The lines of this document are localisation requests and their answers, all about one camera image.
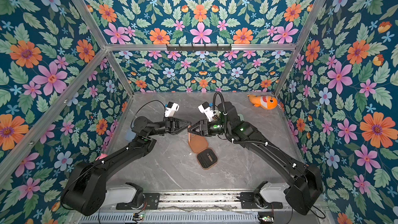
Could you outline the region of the brown nail clipper case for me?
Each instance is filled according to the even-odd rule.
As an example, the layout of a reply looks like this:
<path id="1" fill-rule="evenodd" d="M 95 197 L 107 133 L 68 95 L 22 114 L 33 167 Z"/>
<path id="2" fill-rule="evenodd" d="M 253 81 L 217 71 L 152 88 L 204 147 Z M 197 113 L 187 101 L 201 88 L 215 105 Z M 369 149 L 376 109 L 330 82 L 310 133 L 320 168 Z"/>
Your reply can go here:
<path id="1" fill-rule="evenodd" d="M 197 161 L 203 170 L 215 166 L 218 157 L 214 150 L 208 146 L 208 141 L 203 136 L 191 135 L 191 142 L 188 144 L 192 152 L 196 154 Z"/>

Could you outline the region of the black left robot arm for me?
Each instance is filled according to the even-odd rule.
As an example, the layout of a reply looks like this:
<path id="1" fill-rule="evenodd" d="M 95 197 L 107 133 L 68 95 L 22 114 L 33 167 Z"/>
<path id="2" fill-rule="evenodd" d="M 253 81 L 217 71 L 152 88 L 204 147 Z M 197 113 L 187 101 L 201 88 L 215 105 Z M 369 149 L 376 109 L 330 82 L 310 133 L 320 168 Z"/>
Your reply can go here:
<path id="1" fill-rule="evenodd" d="M 131 162 L 148 155 L 157 142 L 151 138 L 153 135 L 177 135 L 184 130 L 195 135 L 207 134 L 208 121 L 192 124 L 174 117 L 158 122 L 144 116 L 136 118 L 132 127 L 136 136 L 129 144 L 104 158 L 75 167 L 61 196 L 62 207 L 85 216 L 95 213 L 105 202 L 107 181 Z"/>

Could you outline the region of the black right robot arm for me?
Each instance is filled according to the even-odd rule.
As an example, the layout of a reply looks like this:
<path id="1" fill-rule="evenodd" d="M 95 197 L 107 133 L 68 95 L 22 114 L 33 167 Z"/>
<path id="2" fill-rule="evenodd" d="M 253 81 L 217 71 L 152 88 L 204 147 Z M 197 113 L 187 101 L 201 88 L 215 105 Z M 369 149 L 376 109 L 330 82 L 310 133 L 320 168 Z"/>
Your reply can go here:
<path id="1" fill-rule="evenodd" d="M 219 104 L 219 117 L 200 120 L 197 128 L 200 136 L 223 134 L 235 145 L 255 153 L 267 162 L 285 180 L 283 194 L 286 202 L 299 214 L 307 215 L 323 192 L 320 169 L 313 164 L 300 162 L 269 141 L 253 124 L 241 120 L 230 102 Z"/>

